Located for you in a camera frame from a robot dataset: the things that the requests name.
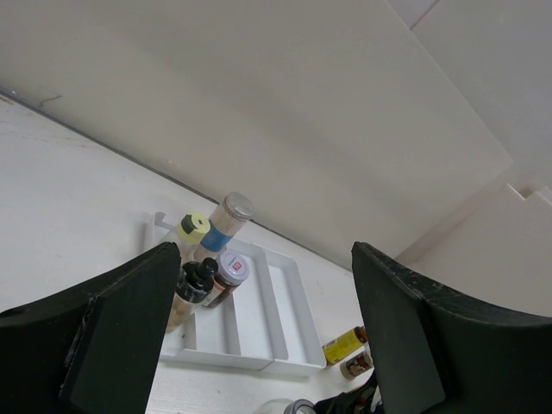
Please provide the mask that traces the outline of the yellow-cap spice bottle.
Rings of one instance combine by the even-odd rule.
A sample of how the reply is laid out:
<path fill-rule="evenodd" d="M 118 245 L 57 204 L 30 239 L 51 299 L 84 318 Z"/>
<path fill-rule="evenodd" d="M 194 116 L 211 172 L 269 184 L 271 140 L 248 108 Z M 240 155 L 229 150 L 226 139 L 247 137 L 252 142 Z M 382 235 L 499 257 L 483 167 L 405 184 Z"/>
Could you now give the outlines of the yellow-cap spice bottle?
<path fill-rule="evenodd" d="M 192 260 L 193 254 L 210 231 L 210 221 L 200 212 L 186 214 L 176 226 L 176 244 L 183 262 Z"/>

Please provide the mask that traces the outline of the small dark-lid brown jar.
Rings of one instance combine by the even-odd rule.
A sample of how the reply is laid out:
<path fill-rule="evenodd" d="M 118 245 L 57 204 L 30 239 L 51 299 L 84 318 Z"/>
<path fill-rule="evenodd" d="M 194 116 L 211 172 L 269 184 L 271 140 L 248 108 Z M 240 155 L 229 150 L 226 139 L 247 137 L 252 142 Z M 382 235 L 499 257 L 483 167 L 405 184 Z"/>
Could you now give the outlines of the small dark-lid brown jar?
<path fill-rule="evenodd" d="M 364 349 L 354 357 L 340 364 L 340 371 L 346 380 L 354 380 L 373 368 L 373 360 L 370 353 Z"/>

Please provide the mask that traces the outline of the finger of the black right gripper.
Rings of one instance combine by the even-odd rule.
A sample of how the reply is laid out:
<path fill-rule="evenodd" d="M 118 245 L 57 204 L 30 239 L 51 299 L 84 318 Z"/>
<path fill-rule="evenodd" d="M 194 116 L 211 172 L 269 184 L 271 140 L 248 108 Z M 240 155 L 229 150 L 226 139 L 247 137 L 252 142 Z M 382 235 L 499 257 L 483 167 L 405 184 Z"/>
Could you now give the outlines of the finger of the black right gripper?
<path fill-rule="evenodd" d="M 314 412 L 317 414 L 375 413 L 376 409 L 372 409 L 372 404 L 377 387 L 376 374 L 372 373 L 362 386 L 316 402 Z"/>

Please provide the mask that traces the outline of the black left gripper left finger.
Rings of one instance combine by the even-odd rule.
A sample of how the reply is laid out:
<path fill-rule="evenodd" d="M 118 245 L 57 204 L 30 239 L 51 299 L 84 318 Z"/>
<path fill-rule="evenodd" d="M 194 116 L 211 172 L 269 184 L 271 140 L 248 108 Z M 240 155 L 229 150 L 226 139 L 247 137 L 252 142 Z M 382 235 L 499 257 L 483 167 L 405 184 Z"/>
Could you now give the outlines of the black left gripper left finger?
<path fill-rule="evenodd" d="M 181 257 L 164 242 L 1 314 L 3 413 L 143 413 Z"/>

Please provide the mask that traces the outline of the clear glass jar metal lid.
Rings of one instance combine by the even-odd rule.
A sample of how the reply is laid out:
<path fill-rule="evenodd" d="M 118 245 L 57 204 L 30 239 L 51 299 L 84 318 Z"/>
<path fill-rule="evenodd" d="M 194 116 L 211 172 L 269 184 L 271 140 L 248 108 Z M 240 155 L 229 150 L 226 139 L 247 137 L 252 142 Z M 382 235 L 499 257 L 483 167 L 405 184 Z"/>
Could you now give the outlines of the clear glass jar metal lid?
<path fill-rule="evenodd" d="M 254 414 L 316 414 L 316 410 L 315 405 L 304 398 L 276 398 L 258 407 Z"/>

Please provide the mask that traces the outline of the yellow bottle cork cap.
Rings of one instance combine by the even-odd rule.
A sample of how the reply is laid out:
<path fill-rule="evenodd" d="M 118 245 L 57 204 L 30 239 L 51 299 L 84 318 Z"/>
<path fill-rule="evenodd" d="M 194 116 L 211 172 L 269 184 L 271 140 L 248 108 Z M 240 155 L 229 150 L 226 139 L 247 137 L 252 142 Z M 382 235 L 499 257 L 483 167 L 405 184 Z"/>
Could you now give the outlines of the yellow bottle cork cap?
<path fill-rule="evenodd" d="M 362 348 L 366 343 L 366 328 L 364 326 L 357 326 L 324 344 L 322 350 L 327 364 L 334 366 L 354 351 Z"/>

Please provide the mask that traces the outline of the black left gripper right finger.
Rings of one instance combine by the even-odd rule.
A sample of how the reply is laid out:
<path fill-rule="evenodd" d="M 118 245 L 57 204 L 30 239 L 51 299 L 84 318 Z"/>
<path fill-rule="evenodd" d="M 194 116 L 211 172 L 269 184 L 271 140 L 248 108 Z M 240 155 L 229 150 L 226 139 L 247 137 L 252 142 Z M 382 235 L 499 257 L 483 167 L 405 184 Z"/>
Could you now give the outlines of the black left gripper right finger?
<path fill-rule="evenodd" d="M 550 412 L 549 317 L 470 297 L 365 242 L 352 269 L 386 412 Z"/>

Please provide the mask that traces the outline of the black-cap spice bottle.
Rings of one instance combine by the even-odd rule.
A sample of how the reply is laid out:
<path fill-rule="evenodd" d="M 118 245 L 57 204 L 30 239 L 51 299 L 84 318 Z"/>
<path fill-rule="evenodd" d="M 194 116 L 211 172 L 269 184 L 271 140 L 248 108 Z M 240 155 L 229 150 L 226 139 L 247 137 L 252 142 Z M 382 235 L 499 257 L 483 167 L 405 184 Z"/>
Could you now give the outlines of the black-cap spice bottle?
<path fill-rule="evenodd" d="M 214 287 L 218 264 L 212 258 L 188 261 L 180 269 L 166 333 L 182 325 L 205 301 Z"/>

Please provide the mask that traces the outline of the blue-label tall spice jar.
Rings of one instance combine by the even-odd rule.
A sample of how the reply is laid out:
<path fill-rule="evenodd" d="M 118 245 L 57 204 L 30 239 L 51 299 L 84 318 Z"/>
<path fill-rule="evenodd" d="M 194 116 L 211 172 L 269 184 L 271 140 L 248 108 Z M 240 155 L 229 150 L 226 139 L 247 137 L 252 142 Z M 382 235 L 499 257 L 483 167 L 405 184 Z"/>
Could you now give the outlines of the blue-label tall spice jar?
<path fill-rule="evenodd" d="M 215 259 L 238 231 L 253 218 L 255 207 L 243 194 L 229 193 L 209 217 L 210 231 L 194 252 L 197 261 Z"/>

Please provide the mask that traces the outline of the red-label white-lid spice jar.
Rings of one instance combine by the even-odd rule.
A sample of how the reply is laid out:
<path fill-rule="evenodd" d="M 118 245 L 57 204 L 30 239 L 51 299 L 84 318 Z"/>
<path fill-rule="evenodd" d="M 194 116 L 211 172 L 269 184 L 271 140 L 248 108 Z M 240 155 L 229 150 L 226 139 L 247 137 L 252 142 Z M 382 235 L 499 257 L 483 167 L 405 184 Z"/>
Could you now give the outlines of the red-label white-lid spice jar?
<path fill-rule="evenodd" d="M 249 276 L 249 265 L 245 258 L 233 250 L 223 251 L 217 258 L 218 271 L 214 285 L 203 302 L 203 307 L 216 308 L 236 290 Z"/>

